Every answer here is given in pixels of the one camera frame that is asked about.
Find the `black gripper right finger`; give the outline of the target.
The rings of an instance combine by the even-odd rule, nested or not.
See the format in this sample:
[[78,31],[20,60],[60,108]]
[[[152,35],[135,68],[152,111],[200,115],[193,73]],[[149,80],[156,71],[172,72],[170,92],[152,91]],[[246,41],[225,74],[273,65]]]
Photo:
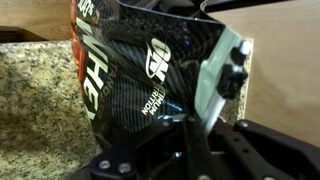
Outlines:
[[218,120],[209,137],[214,180],[320,180],[320,148],[249,120]]

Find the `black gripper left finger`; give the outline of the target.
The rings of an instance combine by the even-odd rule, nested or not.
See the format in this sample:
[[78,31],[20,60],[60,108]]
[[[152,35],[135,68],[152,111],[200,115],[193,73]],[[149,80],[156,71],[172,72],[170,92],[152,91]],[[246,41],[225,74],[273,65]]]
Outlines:
[[67,180],[214,180],[200,121],[178,114],[103,151]]

